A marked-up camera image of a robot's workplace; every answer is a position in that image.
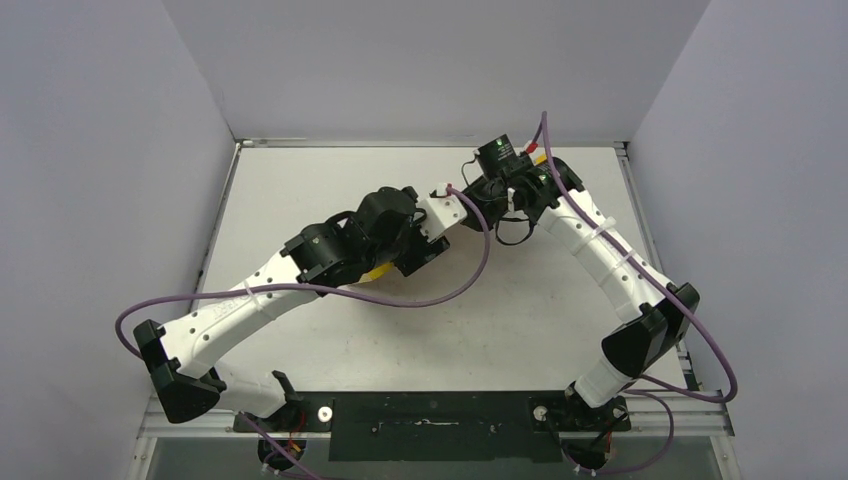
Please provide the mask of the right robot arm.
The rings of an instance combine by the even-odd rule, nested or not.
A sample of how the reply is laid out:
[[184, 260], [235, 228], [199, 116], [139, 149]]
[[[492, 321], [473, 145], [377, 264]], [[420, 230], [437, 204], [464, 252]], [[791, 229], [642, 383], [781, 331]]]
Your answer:
[[463, 192], [487, 227], [510, 211], [521, 212], [533, 228], [565, 245], [622, 322], [602, 339], [600, 359], [566, 390], [568, 421], [591, 428], [620, 392], [677, 346], [690, 326], [683, 311], [695, 310], [700, 295], [691, 284], [677, 286], [648, 264], [563, 160], [519, 152], [506, 135], [477, 148], [474, 160], [481, 174]]

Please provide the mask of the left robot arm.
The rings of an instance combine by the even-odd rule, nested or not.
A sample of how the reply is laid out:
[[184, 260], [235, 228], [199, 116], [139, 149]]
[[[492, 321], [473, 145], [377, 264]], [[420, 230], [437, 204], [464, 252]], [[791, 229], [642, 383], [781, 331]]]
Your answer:
[[222, 357], [286, 313], [327, 295], [394, 308], [457, 297], [452, 292], [430, 301], [389, 300], [349, 288], [384, 265], [411, 275], [448, 248], [448, 230], [476, 213], [450, 184], [428, 198], [411, 187], [382, 187], [358, 209], [304, 227], [232, 289], [204, 294], [207, 305], [164, 323], [139, 323], [132, 350], [144, 362], [167, 420], [181, 424], [226, 409], [261, 418], [273, 430], [290, 428], [301, 398], [285, 374], [239, 369]]

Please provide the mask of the yellow picture frame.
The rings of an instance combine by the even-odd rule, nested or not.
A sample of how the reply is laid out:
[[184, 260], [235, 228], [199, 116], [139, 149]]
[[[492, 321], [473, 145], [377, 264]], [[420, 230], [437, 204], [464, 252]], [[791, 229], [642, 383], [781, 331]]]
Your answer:
[[359, 280], [357, 281], [357, 284], [373, 282], [390, 272], [393, 268], [394, 265], [391, 262], [375, 267], [369, 270], [368, 272], [362, 274]]

